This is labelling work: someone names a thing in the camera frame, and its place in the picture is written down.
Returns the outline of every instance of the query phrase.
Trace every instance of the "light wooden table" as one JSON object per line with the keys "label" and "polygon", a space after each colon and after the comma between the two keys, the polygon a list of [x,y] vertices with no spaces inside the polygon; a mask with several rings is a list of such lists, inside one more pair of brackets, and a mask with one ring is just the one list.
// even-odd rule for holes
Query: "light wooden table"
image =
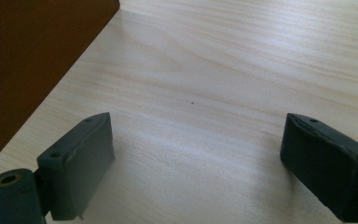
{"label": "light wooden table", "polygon": [[279,153],[288,112],[358,141],[358,1],[122,0],[0,173],[105,111],[117,159],[63,223],[340,223]]}

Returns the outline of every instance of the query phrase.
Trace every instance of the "table surface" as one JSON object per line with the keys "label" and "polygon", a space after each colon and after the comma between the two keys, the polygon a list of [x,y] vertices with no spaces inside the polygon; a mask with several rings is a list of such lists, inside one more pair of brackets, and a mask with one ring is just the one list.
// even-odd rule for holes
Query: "table surface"
{"label": "table surface", "polygon": [[0,173],[106,111],[117,159],[63,223],[340,223],[279,154],[288,112],[358,141],[358,1],[122,0]]}

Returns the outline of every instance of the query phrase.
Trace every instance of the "screw hole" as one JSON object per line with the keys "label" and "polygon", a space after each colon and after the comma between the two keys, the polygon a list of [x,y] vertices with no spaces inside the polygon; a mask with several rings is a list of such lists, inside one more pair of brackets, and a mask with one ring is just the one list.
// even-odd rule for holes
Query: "screw hole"
{"label": "screw hole", "polygon": [[54,152],[50,155],[51,158],[59,158],[60,156],[61,156],[61,154],[58,152]]}
{"label": "screw hole", "polygon": [[21,175],[14,174],[14,175],[6,175],[0,178],[0,187],[6,187],[12,185],[21,179]]}

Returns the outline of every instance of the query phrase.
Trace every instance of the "wood grain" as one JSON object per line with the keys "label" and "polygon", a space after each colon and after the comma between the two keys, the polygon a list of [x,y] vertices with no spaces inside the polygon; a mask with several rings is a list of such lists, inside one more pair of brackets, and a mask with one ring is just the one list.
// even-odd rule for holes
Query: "wood grain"
{"label": "wood grain", "polygon": [[358,141],[358,1],[122,0],[0,173],[104,111],[117,159],[70,223],[340,223],[279,153],[288,112]]}
{"label": "wood grain", "polygon": [[0,150],[118,7],[118,0],[0,1]]}

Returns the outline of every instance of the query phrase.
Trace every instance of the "brown wooden panel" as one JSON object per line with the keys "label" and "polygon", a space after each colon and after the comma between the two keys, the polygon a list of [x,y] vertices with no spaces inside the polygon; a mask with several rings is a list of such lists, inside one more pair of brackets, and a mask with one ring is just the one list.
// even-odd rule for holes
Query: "brown wooden panel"
{"label": "brown wooden panel", "polygon": [[0,150],[118,8],[118,0],[0,0]]}

